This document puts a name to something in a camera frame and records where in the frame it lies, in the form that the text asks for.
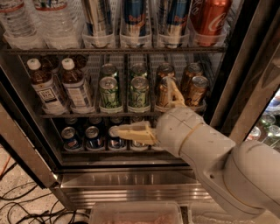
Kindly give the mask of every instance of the white bottle cap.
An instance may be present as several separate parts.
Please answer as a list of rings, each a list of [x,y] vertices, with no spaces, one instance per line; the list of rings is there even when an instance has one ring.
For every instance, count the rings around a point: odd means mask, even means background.
[[[72,70],[73,68],[75,68],[73,60],[69,58],[62,60],[62,66],[65,70]]]
[[[27,60],[27,66],[31,70],[37,70],[37,69],[40,69],[41,63],[39,62],[38,59],[29,59],[29,60]]]

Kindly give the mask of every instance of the green can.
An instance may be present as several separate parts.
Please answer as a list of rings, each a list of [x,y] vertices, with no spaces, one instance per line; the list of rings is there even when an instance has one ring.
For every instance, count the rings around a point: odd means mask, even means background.
[[[121,106],[119,98],[119,87],[115,78],[102,78],[99,81],[99,91],[104,108],[114,109]]]
[[[132,79],[129,93],[132,108],[145,108],[150,105],[149,82],[142,76]]]
[[[113,64],[104,64],[100,70],[101,77],[113,77],[119,83],[119,71]]]
[[[147,66],[144,63],[137,63],[133,65],[130,69],[130,77],[133,79],[134,77],[142,76],[147,78]]]

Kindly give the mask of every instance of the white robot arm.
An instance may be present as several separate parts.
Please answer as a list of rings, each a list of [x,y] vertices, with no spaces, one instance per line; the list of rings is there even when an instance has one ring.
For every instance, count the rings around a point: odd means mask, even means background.
[[[159,145],[184,159],[197,180],[229,214],[280,218],[280,153],[257,141],[236,145],[189,108],[172,108],[157,122]]]

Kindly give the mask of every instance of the robotic hand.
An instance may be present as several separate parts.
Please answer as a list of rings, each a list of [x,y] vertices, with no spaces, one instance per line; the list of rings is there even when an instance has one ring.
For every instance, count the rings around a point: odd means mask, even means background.
[[[257,141],[236,145],[189,108],[168,110],[155,130],[145,126],[132,127],[129,134],[121,129],[120,137],[135,139],[142,132],[135,140],[154,144],[157,139],[193,168],[197,180],[234,217],[253,219],[268,209],[280,218],[280,153]]]

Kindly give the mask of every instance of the plastic bottle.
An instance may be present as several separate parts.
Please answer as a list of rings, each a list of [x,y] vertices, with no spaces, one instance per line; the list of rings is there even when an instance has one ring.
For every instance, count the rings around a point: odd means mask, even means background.
[[[34,5],[47,37],[61,38],[73,35],[74,23],[67,0],[34,0]]]
[[[27,66],[31,69],[31,85],[40,97],[44,111],[55,115],[67,112],[67,99],[52,73],[43,71],[38,59],[29,59]]]
[[[65,69],[62,74],[62,84],[69,96],[72,108],[80,109],[80,113],[87,113],[87,109],[92,107],[92,97],[90,95],[88,82],[83,72],[75,68],[72,59],[62,60],[62,66]]]
[[[30,37],[36,33],[24,0],[1,0],[0,21],[12,38]]]

